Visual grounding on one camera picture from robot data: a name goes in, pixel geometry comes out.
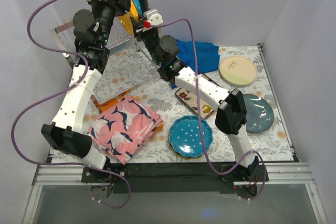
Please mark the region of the yellow plate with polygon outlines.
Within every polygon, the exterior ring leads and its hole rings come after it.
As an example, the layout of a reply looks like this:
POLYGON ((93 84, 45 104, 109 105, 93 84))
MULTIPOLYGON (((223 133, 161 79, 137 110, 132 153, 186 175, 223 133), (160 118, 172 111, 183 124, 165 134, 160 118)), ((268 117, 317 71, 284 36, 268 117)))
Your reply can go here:
POLYGON ((133 25, 131 22, 131 17, 133 19, 135 19, 136 22, 139 21, 139 14, 138 11, 133 3, 133 1, 131 0, 131 7, 130 7, 130 11, 127 12, 126 14, 124 14, 123 16, 119 16, 118 19, 122 25, 122 27, 124 28, 124 30, 130 35, 130 36, 134 36, 134 32, 133 32, 133 25))

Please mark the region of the dark teal round plate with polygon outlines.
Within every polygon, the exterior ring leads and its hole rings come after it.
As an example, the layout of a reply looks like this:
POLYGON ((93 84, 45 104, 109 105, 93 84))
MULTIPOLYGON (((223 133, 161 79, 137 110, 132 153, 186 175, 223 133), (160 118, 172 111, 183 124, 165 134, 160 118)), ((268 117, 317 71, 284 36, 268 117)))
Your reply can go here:
POLYGON ((270 104, 254 94, 243 94, 247 114, 246 130, 258 134, 268 130, 274 122, 274 112, 270 104))

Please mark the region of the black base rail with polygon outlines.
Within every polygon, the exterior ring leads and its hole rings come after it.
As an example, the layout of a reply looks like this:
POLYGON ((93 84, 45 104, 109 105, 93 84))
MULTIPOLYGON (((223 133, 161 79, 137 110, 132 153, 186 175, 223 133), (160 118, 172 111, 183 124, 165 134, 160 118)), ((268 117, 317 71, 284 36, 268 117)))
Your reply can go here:
POLYGON ((83 169, 80 181, 99 186, 111 183, 116 194, 128 192, 124 178, 129 182, 133 193, 214 191, 233 194, 235 183, 256 186, 264 180, 269 181, 268 174, 261 164, 252 175, 247 175, 241 168, 236 168, 227 175, 218 175, 207 163, 135 163, 124 166, 111 164, 108 169, 122 177, 86 167, 83 169))

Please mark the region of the cream round plate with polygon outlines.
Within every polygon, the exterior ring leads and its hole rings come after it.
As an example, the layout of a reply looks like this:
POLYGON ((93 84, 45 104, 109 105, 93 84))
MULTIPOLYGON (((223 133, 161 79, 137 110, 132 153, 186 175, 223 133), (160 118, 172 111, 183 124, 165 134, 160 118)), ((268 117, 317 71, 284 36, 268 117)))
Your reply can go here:
POLYGON ((219 64, 218 71, 224 81, 238 87, 248 86, 258 77, 256 66, 241 56, 224 58, 219 64))

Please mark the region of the square floral plate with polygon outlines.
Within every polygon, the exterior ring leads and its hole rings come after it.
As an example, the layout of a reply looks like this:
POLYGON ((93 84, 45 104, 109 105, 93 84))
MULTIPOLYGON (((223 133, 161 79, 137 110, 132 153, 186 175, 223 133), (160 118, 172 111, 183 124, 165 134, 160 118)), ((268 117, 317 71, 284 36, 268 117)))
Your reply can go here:
MULTIPOLYGON (((175 91, 175 96, 194 114, 196 115, 198 114, 198 103, 196 94, 181 87, 178 87, 175 91)), ((211 114, 215 112, 212 106, 202 99, 200 99, 200 105, 201 105, 200 112, 202 119, 208 118, 211 114)))

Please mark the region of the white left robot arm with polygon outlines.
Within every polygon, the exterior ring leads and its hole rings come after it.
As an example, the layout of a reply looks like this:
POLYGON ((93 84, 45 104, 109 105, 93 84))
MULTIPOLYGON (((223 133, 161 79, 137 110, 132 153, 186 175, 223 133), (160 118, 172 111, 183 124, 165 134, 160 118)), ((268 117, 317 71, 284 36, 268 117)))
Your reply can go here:
POLYGON ((50 146, 80 158, 95 167, 93 175, 100 182, 111 178, 107 158, 93 145, 91 137, 82 134, 82 121, 92 92, 107 64, 107 48, 113 20, 130 11, 131 0, 87 0, 91 10, 81 9, 72 19, 75 36, 75 57, 70 90, 66 92, 59 111, 41 133, 50 146))

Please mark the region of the orange cloth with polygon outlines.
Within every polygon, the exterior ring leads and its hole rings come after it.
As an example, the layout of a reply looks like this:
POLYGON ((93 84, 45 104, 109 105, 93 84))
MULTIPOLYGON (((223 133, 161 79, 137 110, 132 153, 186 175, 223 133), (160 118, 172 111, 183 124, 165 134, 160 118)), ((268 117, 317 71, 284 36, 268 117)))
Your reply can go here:
POLYGON ((89 128, 89 133, 96 138, 117 132, 143 137, 162 129, 161 116, 131 95, 113 99, 104 105, 101 114, 89 128))

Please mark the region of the steel dish rack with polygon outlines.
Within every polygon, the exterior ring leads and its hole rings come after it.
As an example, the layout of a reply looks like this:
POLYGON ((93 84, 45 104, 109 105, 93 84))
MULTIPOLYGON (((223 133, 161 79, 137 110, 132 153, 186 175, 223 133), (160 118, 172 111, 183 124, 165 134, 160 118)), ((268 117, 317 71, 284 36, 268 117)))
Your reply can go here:
POLYGON ((97 107, 111 103, 159 76, 144 43, 138 42, 114 20, 107 48, 106 68, 93 90, 91 100, 97 107))

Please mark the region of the floral tablecloth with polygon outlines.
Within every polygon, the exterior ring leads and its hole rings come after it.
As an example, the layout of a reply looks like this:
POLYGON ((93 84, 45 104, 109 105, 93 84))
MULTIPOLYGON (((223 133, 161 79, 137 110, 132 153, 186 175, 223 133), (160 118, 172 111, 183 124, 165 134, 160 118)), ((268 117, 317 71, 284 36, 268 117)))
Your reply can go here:
MULTIPOLYGON (((261 133, 249 134, 252 148, 257 150, 265 161, 292 161, 291 144, 286 135, 274 94, 271 90, 262 58, 256 46, 221 46, 220 59, 230 56, 241 56, 251 60, 258 70, 258 77, 249 86, 242 87, 242 93, 251 93, 265 99, 273 109, 275 119, 272 126, 261 133)), ((169 129, 175 120, 191 115, 193 112, 176 96, 176 89, 170 84, 156 77, 130 92, 141 103, 157 112, 163 120, 163 129, 155 133, 147 143, 130 159, 131 163, 179 163, 184 159, 176 156, 170 149, 168 137, 169 129)), ((208 150, 212 162, 229 162, 234 160, 234 152, 229 139, 215 126, 216 114, 211 114, 207 123, 212 128, 213 142, 208 150)))

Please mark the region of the pink patterned cloth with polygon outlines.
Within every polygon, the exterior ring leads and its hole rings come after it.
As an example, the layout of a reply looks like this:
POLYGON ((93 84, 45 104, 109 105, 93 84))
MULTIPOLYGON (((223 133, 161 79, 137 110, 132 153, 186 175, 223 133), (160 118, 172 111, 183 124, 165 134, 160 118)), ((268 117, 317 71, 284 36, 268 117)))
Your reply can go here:
POLYGON ((127 96, 97 117, 88 135, 101 150, 124 165, 162 124, 159 114, 127 96))

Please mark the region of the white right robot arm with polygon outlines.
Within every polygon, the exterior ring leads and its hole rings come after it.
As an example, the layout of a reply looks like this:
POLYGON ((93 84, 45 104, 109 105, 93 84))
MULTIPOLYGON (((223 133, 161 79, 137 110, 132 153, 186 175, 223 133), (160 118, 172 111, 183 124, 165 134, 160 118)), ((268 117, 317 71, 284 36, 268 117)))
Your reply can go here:
POLYGON ((192 91, 198 100, 207 102, 215 111, 216 127, 227 135, 235 153, 235 164, 221 176, 235 172, 242 180, 251 180, 257 174, 260 158, 253 151, 246 130, 246 106, 243 94, 238 89, 232 91, 221 88, 198 74, 178 58, 180 52, 172 36, 159 36, 160 25, 153 25, 142 19, 131 19, 134 36, 142 41, 158 66, 158 73, 166 82, 192 91))

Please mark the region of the blue polka dot plate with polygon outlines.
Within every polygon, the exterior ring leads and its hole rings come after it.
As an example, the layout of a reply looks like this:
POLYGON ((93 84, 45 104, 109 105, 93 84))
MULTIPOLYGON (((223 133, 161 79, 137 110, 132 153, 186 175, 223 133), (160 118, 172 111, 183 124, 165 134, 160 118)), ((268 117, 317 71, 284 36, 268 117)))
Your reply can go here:
POLYGON ((172 150, 185 159, 198 158, 204 154, 198 116, 187 115, 177 119, 169 129, 172 150))

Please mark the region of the blue cloth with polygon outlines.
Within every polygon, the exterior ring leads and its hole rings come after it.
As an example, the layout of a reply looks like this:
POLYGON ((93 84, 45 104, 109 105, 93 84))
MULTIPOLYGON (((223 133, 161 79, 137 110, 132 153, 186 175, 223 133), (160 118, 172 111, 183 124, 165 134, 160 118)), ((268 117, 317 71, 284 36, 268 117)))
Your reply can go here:
MULTIPOLYGON (((193 43, 191 41, 185 42, 177 40, 177 46, 180 53, 177 57, 186 63, 193 71, 195 71, 195 56, 193 43)), ((198 73, 213 72, 218 69, 220 55, 219 47, 213 43, 195 42, 197 53, 198 73)))

